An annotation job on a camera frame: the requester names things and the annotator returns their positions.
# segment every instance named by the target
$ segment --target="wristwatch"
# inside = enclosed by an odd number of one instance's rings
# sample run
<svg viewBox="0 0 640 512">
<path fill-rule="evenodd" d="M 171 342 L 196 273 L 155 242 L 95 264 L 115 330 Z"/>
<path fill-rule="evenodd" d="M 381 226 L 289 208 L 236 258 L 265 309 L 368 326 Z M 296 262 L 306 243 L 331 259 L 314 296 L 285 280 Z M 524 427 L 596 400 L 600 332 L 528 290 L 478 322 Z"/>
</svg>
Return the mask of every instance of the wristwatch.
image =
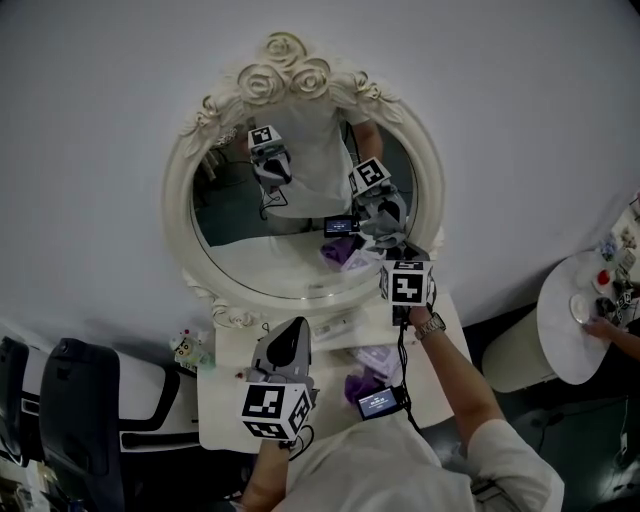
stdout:
<svg viewBox="0 0 640 512">
<path fill-rule="evenodd" d="M 422 341 L 427 334 L 433 331 L 437 331 L 438 329 L 444 332 L 447 329 L 447 326 L 440 315 L 436 312 L 433 312 L 431 319 L 428 322 L 425 322 L 422 325 L 416 327 L 416 338 L 418 339 L 418 341 Z"/>
</svg>

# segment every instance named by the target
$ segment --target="figurine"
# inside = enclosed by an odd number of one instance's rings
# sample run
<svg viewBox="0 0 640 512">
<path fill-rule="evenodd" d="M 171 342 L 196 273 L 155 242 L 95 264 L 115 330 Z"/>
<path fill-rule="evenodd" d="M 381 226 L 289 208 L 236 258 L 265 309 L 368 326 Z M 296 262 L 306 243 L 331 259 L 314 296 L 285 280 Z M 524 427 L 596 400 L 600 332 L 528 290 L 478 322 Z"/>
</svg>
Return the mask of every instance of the figurine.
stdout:
<svg viewBox="0 0 640 512">
<path fill-rule="evenodd" d="M 188 329 L 180 333 L 180 336 L 173 338 L 169 345 L 175 353 L 175 361 L 180 366 L 189 371 L 198 373 L 200 368 L 215 368 L 215 358 L 213 354 L 207 352 L 200 340 L 194 338 Z"/>
</svg>

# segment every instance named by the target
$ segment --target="round white table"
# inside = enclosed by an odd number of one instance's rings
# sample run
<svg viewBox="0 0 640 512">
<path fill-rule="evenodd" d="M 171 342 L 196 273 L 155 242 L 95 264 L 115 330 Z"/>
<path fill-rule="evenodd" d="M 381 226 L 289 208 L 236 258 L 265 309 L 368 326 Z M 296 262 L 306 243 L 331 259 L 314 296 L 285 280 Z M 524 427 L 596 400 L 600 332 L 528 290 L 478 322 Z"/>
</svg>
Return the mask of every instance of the round white table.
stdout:
<svg viewBox="0 0 640 512">
<path fill-rule="evenodd" d="M 582 384 L 596 373 L 609 343 L 582 329 L 569 301 L 579 293 L 593 304 L 601 295 L 591 280 L 604 266 L 599 253 L 582 252 L 549 274 L 536 309 L 496 338 L 483 355 L 483 373 L 496 391 L 507 393 L 555 378 Z"/>
</svg>

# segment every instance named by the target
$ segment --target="white mirror frame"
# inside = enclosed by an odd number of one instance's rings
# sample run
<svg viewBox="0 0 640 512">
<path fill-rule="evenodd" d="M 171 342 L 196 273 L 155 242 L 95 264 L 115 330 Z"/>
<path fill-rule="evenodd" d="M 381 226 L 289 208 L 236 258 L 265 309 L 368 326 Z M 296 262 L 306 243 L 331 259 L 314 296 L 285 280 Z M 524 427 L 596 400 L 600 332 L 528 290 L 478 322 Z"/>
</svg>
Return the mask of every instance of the white mirror frame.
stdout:
<svg viewBox="0 0 640 512">
<path fill-rule="evenodd" d="M 322 315 L 356 307 L 378 293 L 377 276 L 342 293 L 313 299 L 278 298 L 251 290 L 211 261 L 194 229 L 193 176 L 215 141 L 263 109 L 320 97 L 341 109 L 361 110 L 404 146 L 418 197 L 408 223 L 409 240 L 426 250 L 433 246 L 442 220 L 444 177 L 433 142 L 418 118 L 387 86 L 371 81 L 345 59 L 312 50 L 293 34 L 271 34 L 251 64 L 229 72 L 201 100 L 199 111 L 174 144 L 164 178 L 162 216 L 169 248 L 184 269 L 187 284 L 212 302 L 218 325 L 250 325 L 262 314 Z"/>
</svg>

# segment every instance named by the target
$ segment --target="white t-shirt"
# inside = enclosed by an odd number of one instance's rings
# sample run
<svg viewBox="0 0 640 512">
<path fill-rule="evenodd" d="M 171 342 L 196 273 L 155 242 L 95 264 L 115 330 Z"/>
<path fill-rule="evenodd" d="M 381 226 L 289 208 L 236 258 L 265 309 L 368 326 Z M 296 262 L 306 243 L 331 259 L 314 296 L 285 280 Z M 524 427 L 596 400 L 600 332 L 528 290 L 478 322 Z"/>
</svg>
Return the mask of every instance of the white t-shirt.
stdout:
<svg viewBox="0 0 640 512">
<path fill-rule="evenodd" d="M 256 127 L 272 125 L 291 155 L 291 183 L 280 187 L 289 204 L 269 208 L 269 213 L 317 218 L 347 211 L 353 163 L 342 142 L 340 121 L 357 125 L 368 119 L 355 110 L 339 110 L 322 98 L 256 115 Z"/>
<path fill-rule="evenodd" d="M 292 461 L 275 510 L 560 512 L 562 480 L 507 422 L 480 426 L 467 452 L 477 479 L 493 482 L 478 495 L 469 476 L 442 468 L 404 411 L 366 421 Z"/>
</svg>

